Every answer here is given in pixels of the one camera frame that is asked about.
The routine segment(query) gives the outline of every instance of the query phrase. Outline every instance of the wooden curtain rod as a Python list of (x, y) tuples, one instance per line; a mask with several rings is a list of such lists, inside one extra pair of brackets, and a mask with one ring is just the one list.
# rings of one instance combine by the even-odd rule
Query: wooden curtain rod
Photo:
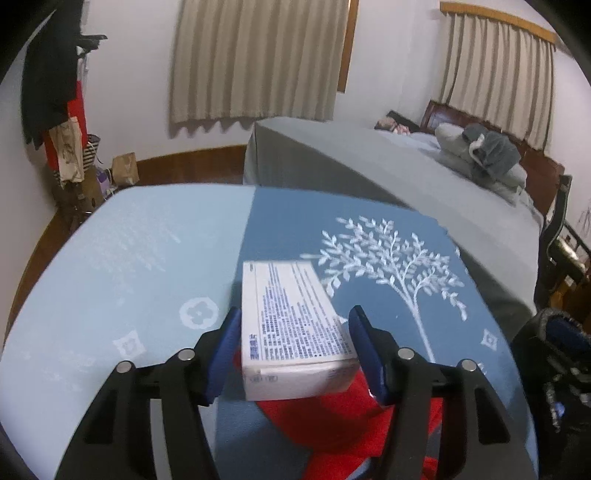
[(480, 5), (461, 4), (459, 2), (439, 2), (439, 10), (445, 14), (476, 15), (478, 17), (485, 17), (492, 20), (497, 20), (499, 22), (508, 23), (509, 25), (513, 25), (514, 27), (528, 31), (532, 35), (550, 42), (552, 45), (556, 45), (558, 38), (556, 33), (546, 30), (535, 23), (529, 22), (523, 18), (516, 17), (515, 15), (511, 15), (506, 12), (493, 10), (492, 8), (481, 7)]

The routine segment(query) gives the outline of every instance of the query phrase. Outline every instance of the brown paper bag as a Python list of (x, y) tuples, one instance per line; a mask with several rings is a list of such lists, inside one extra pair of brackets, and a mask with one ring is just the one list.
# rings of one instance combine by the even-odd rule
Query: brown paper bag
[(135, 153), (126, 153), (113, 159), (113, 181), (118, 187), (130, 187), (139, 182), (138, 164)]

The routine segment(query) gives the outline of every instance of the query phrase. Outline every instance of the beige curtain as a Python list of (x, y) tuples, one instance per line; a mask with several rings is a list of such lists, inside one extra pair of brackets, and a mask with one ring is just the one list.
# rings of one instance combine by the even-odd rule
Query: beige curtain
[(171, 119), (331, 119), (348, 0), (185, 0)]
[(554, 46), (521, 28), (446, 14), (449, 48), (438, 100), (548, 147), (554, 95)]

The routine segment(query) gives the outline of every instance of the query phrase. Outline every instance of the pillow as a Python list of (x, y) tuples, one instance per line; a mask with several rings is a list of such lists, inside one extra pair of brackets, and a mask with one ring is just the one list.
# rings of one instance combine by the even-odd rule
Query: pillow
[(521, 187), (512, 188), (500, 181), (494, 181), (485, 188), (492, 193), (496, 193), (499, 197), (509, 203), (509, 205), (517, 205), (517, 201), (519, 200), (519, 190)]
[(379, 119), (378, 123), (375, 124), (374, 130), (387, 130), (394, 134), (410, 135), (410, 130), (407, 126), (399, 124), (389, 116)]
[(453, 153), (467, 162), (469, 165), (474, 163), (468, 152), (468, 143), (462, 137), (464, 129), (453, 124), (439, 124), (435, 129), (435, 136), (441, 149)]
[(418, 132), (421, 129), (421, 127), (419, 127), (415, 122), (409, 120), (405, 116), (400, 115), (400, 113), (395, 112), (394, 110), (390, 110), (386, 116), (394, 118), (396, 123), (408, 127), (411, 133)]
[(440, 165), (459, 173), (462, 177), (467, 178), (468, 180), (472, 179), (472, 167), (462, 158), (445, 150), (431, 153), (429, 156)]
[(519, 165), (513, 165), (511, 169), (505, 173), (499, 181), (503, 182), (508, 187), (521, 187), (525, 188), (525, 183), (527, 181), (527, 172), (525, 169)]

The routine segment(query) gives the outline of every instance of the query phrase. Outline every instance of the metal screw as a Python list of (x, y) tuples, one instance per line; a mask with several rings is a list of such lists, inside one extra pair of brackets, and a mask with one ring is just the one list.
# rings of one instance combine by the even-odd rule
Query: metal screw
[(403, 347), (398, 351), (398, 356), (402, 360), (412, 360), (414, 357), (414, 350), (412, 348)]
[(179, 360), (186, 362), (188, 360), (192, 360), (195, 357), (195, 350), (192, 348), (183, 348), (177, 356)]
[(132, 366), (133, 364), (130, 361), (124, 360), (117, 364), (116, 370), (120, 374), (126, 374), (127, 372), (129, 372), (129, 370), (131, 370)]
[(478, 365), (474, 360), (462, 360), (462, 368), (468, 372), (473, 372), (478, 368)]

